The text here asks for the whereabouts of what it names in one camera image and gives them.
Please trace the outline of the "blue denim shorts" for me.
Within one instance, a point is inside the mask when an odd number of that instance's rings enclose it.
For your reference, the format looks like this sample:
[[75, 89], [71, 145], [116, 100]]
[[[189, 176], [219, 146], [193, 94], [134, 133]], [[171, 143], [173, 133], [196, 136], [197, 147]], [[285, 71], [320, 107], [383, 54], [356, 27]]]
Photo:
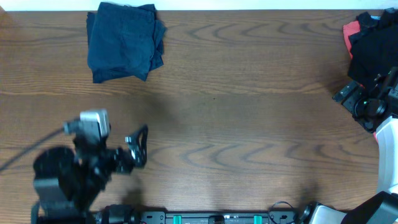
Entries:
[[101, 2], [87, 22], [93, 83], [131, 76], [146, 81], [155, 53], [155, 6]]

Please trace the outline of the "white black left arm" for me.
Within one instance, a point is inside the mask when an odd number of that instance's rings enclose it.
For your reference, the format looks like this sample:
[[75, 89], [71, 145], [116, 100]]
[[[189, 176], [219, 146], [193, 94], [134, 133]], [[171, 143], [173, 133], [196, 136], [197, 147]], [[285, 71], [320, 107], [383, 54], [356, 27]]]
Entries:
[[148, 132], [143, 125], [127, 136], [126, 150], [107, 148], [104, 137], [77, 133], [74, 149], [57, 146], [41, 153], [33, 165], [39, 201], [32, 207], [31, 223], [139, 223], [139, 214], [128, 205], [99, 212], [90, 207], [113, 173], [129, 175], [145, 166]]

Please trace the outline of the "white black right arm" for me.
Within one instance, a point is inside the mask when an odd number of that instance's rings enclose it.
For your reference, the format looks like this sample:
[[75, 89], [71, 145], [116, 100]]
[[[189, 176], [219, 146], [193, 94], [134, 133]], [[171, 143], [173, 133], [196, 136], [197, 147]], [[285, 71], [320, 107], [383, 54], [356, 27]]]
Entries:
[[359, 123], [373, 133], [378, 149], [376, 195], [342, 212], [313, 203], [297, 223], [397, 223], [397, 82], [385, 81], [376, 96], [351, 82], [334, 97], [342, 101]]

